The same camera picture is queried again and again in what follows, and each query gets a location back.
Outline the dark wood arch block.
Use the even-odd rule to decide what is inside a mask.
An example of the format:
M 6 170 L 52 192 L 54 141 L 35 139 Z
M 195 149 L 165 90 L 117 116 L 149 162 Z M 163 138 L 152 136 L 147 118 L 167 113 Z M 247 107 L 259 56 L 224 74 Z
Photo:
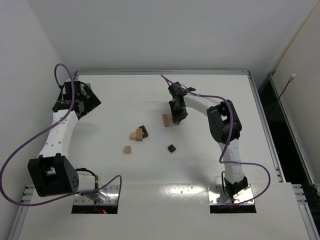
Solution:
M 149 136 L 149 133 L 144 125 L 140 126 L 139 129 L 142 129 L 142 138 L 145 139 Z

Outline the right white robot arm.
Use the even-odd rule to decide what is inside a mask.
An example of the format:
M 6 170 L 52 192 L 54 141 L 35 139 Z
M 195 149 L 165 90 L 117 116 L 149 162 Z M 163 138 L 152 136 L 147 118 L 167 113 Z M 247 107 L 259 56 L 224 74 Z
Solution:
M 188 115 L 187 108 L 192 108 L 207 117 L 210 134 L 221 149 L 219 162 L 224 164 L 224 191 L 232 199 L 248 187 L 239 152 L 241 122 L 230 100 L 219 102 L 190 94 L 194 90 L 192 87 L 183 88 L 179 82 L 169 85 L 172 120 L 174 123 L 183 121 Z

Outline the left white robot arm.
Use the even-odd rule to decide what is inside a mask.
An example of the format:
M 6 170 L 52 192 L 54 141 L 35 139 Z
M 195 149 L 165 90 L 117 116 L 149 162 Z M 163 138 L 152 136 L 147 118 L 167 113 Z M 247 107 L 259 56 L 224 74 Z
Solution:
M 69 161 L 68 152 L 78 121 L 101 104 L 90 84 L 66 81 L 52 111 L 53 128 L 37 158 L 27 165 L 40 197 L 66 194 L 92 194 L 99 187 L 98 176 L 79 175 Z

